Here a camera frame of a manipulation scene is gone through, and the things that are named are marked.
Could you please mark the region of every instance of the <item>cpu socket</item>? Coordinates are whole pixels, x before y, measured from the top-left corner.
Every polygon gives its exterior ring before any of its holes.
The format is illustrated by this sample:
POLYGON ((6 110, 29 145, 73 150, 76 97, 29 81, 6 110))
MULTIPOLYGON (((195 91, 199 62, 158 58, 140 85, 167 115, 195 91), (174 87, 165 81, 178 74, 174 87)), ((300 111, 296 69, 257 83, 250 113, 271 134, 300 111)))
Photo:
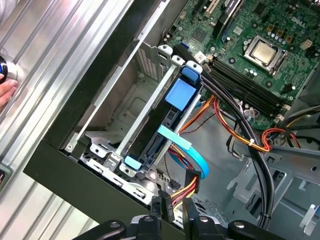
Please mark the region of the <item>cpu socket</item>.
POLYGON ((287 51, 260 36, 246 42, 249 45, 244 46, 244 58, 275 76, 288 54, 287 51))

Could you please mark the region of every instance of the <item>green circuit board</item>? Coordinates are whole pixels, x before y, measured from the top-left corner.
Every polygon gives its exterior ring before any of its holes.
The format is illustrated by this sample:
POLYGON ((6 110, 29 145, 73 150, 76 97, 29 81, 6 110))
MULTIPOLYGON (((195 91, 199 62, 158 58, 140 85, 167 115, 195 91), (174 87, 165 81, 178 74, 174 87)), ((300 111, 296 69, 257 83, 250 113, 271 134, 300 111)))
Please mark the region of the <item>green circuit board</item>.
MULTIPOLYGON (((216 54, 219 60, 244 75, 253 71, 257 73, 252 77, 253 81, 292 103, 318 66, 319 58, 314 54, 314 48, 318 50, 320 47, 320 13, 299 1, 294 2, 292 5, 289 0, 246 0, 223 34, 214 39, 212 33, 225 10, 225 0, 219 1, 210 16, 203 12, 194 14, 198 0, 189 0, 171 28, 172 37, 168 39, 168 44, 184 43, 193 56, 199 52, 205 56, 216 54), (256 36, 287 51, 287 57, 275 76, 243 57, 245 41, 256 36), (301 48, 308 40, 312 42, 313 52, 310 54, 311 48, 301 48), (295 89, 284 92, 288 84, 295 89)), ((208 93, 203 91, 203 95, 208 96, 208 93)), ((264 130, 273 123, 273 119, 259 114, 251 125, 264 130)))

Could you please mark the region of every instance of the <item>person's finger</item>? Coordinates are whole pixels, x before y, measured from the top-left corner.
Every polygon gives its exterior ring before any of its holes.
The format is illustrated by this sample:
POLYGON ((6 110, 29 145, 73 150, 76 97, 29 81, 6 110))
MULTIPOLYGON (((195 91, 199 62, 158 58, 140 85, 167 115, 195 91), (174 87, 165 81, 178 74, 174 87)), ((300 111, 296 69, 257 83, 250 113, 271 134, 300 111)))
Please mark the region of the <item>person's finger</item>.
POLYGON ((12 87, 4 95, 0 96, 0 108, 10 100, 11 96, 14 94, 15 91, 16 91, 16 88, 12 87))
POLYGON ((16 80, 8 80, 0 84, 0 97, 17 85, 16 80))

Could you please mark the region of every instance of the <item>corrugated metal surface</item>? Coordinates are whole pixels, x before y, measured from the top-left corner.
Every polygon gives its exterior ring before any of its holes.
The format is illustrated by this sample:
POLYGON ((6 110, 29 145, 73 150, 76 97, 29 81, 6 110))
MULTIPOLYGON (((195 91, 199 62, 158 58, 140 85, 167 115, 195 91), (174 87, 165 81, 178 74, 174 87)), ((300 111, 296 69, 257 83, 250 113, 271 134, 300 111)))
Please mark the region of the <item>corrugated metal surface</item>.
POLYGON ((1 240, 69 240, 97 224, 22 170, 132 2, 21 0, 0 29, 19 84, 0 114, 0 160, 13 171, 0 193, 1 240))

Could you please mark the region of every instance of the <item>motherboard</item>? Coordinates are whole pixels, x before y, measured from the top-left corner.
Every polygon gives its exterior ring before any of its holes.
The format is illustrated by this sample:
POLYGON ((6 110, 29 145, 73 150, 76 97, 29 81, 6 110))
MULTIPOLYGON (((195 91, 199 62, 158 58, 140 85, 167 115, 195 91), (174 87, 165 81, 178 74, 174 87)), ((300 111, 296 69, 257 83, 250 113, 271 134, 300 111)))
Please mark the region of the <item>motherboard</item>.
POLYGON ((189 0, 163 41, 183 45, 235 90, 252 127, 264 130, 282 120, 319 65, 320 1, 189 0))

